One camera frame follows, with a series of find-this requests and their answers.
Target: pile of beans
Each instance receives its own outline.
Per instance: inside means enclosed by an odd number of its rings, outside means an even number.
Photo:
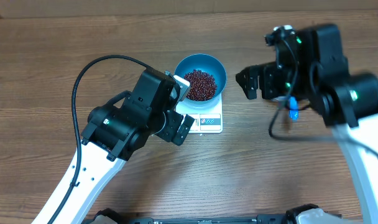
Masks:
[[[191,89],[187,98],[195,101],[206,101],[214,97],[216,91],[215,79],[212,75],[201,70],[193,70],[184,79],[190,82]]]

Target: wooden table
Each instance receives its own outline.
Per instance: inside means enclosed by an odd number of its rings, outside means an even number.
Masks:
[[[0,20],[0,223],[30,223],[65,173],[75,151],[71,89],[96,57],[124,54],[161,71],[206,53],[228,73],[224,131],[190,135],[177,147],[151,137],[105,187],[89,212],[112,208],[157,218],[237,217],[282,213],[315,203],[361,218],[348,167],[330,144],[278,142],[267,134],[276,109],[249,101],[234,75],[274,59],[263,35],[274,26],[337,23],[351,71],[378,75],[378,10],[256,12]],[[142,68],[108,60],[80,83],[80,128],[88,113],[123,90]],[[281,134],[329,134],[313,111]]]

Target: blue bowl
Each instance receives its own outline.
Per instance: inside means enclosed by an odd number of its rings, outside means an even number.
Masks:
[[[194,54],[184,58],[175,69],[174,74],[179,77],[184,77],[186,74],[193,72],[193,70],[201,70],[202,72],[207,72],[212,75],[215,79],[215,84],[217,86],[215,95],[212,99],[206,101],[194,101],[185,99],[197,103],[208,103],[213,101],[217,96],[219,96],[226,86],[226,70],[222,63],[214,58],[213,56],[206,54]]]

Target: wood grain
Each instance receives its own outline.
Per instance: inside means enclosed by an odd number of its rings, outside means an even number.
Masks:
[[[0,0],[6,19],[355,9],[378,9],[378,0]]]
[[[274,59],[262,36],[279,24],[340,26],[351,71],[378,75],[378,10],[174,16],[106,16],[0,20],[0,223],[30,223],[74,154],[70,94],[80,70],[96,57],[125,54],[163,71],[206,53],[228,73],[224,131],[190,135],[177,147],[151,137],[101,193],[98,210],[157,218],[233,217],[280,213],[315,203],[361,218],[339,149],[277,142],[267,125],[275,105],[246,100],[234,74]],[[142,68],[121,60],[95,65],[82,79],[82,129],[92,108],[131,90]],[[330,134],[319,116],[301,113],[280,134]]]

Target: white scale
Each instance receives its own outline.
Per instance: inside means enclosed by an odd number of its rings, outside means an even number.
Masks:
[[[219,134],[222,132],[222,94],[207,103],[185,99],[178,103],[175,110],[195,119],[189,133]]]

